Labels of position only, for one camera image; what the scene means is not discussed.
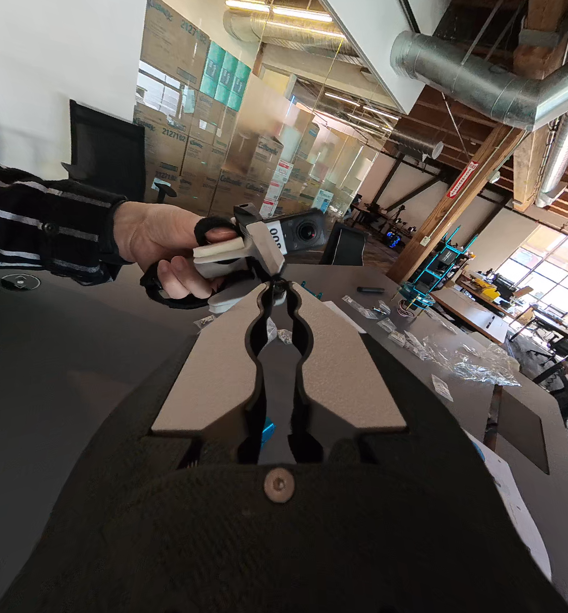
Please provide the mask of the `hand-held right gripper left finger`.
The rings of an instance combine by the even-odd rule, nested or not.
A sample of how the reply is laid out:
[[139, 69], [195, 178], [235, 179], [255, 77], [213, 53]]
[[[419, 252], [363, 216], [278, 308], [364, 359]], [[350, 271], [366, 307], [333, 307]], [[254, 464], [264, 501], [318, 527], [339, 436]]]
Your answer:
[[272, 287], [262, 283], [199, 333], [151, 426], [160, 436], [216, 441], [260, 451], [266, 417], [264, 372]]

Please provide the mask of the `person's left forearm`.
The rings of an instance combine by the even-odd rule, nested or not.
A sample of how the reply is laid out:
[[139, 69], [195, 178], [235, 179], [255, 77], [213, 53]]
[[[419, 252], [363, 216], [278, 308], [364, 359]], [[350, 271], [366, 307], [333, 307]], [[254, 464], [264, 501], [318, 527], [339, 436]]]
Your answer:
[[83, 286], [116, 279], [113, 217], [126, 199], [0, 164], [0, 269], [45, 270]]

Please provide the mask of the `light wooden desk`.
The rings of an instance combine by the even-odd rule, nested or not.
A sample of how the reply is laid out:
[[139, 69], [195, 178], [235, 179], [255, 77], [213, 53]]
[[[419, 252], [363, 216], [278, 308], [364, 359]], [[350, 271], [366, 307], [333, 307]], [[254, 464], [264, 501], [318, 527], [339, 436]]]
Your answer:
[[443, 288], [430, 294], [435, 303], [450, 312], [453, 316], [464, 321], [473, 330], [491, 340], [495, 344], [502, 345], [506, 341], [510, 330], [506, 321], [487, 310], [484, 306], [462, 292], [450, 288]]

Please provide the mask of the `person's left hand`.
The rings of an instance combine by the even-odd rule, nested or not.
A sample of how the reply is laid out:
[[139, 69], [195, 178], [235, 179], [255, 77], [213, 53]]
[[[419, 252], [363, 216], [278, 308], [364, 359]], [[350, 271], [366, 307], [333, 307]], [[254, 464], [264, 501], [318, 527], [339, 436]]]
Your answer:
[[204, 278], [191, 259], [198, 247], [194, 230], [202, 220], [174, 205], [126, 202], [113, 215], [113, 240], [119, 256], [142, 271], [157, 264], [157, 277], [170, 299], [207, 299], [222, 279]]

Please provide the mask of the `black office chair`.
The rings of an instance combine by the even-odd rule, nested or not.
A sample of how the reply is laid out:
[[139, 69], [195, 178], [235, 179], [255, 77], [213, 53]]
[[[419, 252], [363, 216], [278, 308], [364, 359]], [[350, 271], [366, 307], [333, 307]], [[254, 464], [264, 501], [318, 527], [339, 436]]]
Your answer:
[[71, 180], [129, 201], [146, 202], [145, 128], [69, 101]]
[[337, 222], [326, 242], [319, 265], [364, 266], [367, 235], [353, 227]]

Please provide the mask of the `red white sign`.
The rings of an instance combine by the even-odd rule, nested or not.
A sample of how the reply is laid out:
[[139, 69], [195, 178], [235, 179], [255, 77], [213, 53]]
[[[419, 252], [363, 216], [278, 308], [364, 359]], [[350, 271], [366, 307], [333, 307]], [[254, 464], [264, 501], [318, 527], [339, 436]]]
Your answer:
[[478, 170], [479, 162], [471, 160], [462, 170], [456, 181], [452, 184], [450, 189], [447, 192], [447, 197], [449, 199], [455, 199], [460, 192], [465, 188], [469, 180], [472, 179], [474, 173]]

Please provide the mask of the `stack of teal tissue packs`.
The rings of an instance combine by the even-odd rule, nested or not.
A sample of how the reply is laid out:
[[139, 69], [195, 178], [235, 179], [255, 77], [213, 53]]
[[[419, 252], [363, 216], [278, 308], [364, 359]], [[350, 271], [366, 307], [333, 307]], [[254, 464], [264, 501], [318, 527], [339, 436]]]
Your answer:
[[251, 75], [251, 67], [215, 41], [210, 42], [200, 92], [233, 111], [240, 111]]

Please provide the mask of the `white assembly instruction booklet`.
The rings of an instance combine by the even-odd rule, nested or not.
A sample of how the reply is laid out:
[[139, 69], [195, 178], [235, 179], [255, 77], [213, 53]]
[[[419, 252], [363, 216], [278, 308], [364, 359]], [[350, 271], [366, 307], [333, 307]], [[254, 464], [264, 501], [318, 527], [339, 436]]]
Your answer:
[[520, 539], [548, 581], [552, 581], [552, 569], [548, 551], [540, 531], [518, 489], [509, 464], [469, 432], [465, 431], [465, 434], [471, 440], [490, 473]]

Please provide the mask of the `ceiling strip light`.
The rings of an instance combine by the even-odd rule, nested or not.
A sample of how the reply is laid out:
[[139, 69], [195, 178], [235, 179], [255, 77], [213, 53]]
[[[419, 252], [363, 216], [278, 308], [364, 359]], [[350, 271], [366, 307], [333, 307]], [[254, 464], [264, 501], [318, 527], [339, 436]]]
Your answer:
[[258, 1], [225, 1], [225, 5], [230, 9], [251, 11], [255, 13], [271, 13], [273, 15], [290, 17], [295, 19], [306, 19], [320, 23], [332, 23], [333, 18], [324, 11], [310, 11], [280, 5], [267, 5]]

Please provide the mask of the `stack of cardboard boxes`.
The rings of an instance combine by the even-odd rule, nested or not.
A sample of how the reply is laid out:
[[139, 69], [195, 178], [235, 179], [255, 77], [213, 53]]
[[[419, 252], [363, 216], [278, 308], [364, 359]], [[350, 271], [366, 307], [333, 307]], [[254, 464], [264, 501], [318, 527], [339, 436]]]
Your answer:
[[319, 125], [250, 65], [240, 111], [201, 93], [211, 41], [165, 2], [147, 1], [133, 116], [145, 128], [146, 202], [162, 195], [201, 216], [243, 203], [264, 217], [309, 209], [320, 189], [308, 162]]

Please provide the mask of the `wooden support post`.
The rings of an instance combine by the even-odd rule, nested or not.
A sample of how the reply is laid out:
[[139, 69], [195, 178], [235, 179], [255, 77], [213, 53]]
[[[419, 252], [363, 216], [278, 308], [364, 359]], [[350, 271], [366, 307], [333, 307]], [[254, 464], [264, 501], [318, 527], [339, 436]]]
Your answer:
[[513, 151], [530, 133], [523, 129], [497, 125], [471, 160], [478, 161], [478, 170], [455, 199], [447, 192], [426, 218], [416, 236], [408, 242], [402, 254], [387, 272], [387, 277], [401, 285], [410, 279], [423, 260], [441, 240], [444, 234], [470, 206], [486, 186], [491, 176], [511, 156]]

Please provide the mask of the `small round metal duct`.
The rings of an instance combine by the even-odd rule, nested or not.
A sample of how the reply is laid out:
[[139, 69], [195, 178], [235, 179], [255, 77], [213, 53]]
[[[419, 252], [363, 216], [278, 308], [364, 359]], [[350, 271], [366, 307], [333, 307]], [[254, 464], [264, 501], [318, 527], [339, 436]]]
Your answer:
[[440, 140], [432, 140], [422, 134], [396, 128], [389, 135], [388, 141], [396, 147], [399, 153], [421, 162], [427, 159], [438, 159], [444, 148], [444, 143]]

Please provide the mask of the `insulated ceiling duct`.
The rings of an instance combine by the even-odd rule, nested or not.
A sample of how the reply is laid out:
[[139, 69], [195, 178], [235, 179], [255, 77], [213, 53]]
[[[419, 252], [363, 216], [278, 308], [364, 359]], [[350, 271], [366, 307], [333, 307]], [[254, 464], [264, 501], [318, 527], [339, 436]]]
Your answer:
[[241, 42], [264, 42], [288, 49], [305, 48], [355, 53], [346, 35], [333, 24], [260, 11], [228, 9], [223, 16], [228, 35]]

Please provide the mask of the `large metal ventilation duct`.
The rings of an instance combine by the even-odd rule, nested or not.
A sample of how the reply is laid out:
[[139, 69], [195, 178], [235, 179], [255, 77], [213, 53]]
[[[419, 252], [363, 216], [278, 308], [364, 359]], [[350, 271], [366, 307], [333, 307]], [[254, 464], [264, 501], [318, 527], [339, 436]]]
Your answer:
[[513, 74], [433, 36], [402, 32], [390, 63], [395, 72], [439, 90], [510, 127], [533, 132], [568, 111], [568, 62], [545, 79]]

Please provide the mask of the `ribbed metal duct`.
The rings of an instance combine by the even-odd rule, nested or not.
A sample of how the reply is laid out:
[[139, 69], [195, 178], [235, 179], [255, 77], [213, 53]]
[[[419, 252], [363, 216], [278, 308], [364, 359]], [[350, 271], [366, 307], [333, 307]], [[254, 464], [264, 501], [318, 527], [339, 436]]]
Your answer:
[[544, 166], [541, 185], [535, 199], [538, 208], [546, 208], [559, 198], [567, 183], [563, 180], [568, 167], [568, 111], [558, 122], [556, 137]]

